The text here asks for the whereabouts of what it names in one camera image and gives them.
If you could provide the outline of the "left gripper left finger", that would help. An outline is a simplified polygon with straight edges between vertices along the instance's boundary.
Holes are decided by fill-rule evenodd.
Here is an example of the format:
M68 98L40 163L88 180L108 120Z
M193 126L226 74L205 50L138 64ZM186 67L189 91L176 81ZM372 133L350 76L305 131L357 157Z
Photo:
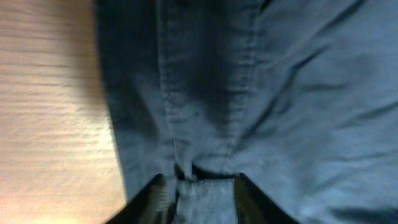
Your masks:
M169 224L172 205L163 174L156 174L105 224Z

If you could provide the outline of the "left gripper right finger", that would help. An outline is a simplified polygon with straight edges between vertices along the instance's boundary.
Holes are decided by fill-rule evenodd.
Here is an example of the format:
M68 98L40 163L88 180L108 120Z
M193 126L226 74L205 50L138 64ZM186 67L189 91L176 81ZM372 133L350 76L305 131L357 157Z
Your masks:
M243 173L235 175L233 195L238 224L299 224Z

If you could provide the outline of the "navy blue shorts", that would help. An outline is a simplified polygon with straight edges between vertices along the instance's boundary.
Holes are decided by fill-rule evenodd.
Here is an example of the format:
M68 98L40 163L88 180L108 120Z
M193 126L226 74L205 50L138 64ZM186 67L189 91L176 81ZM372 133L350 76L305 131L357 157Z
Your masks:
M397 222L397 2L97 1L130 201L238 223L243 173L298 223Z

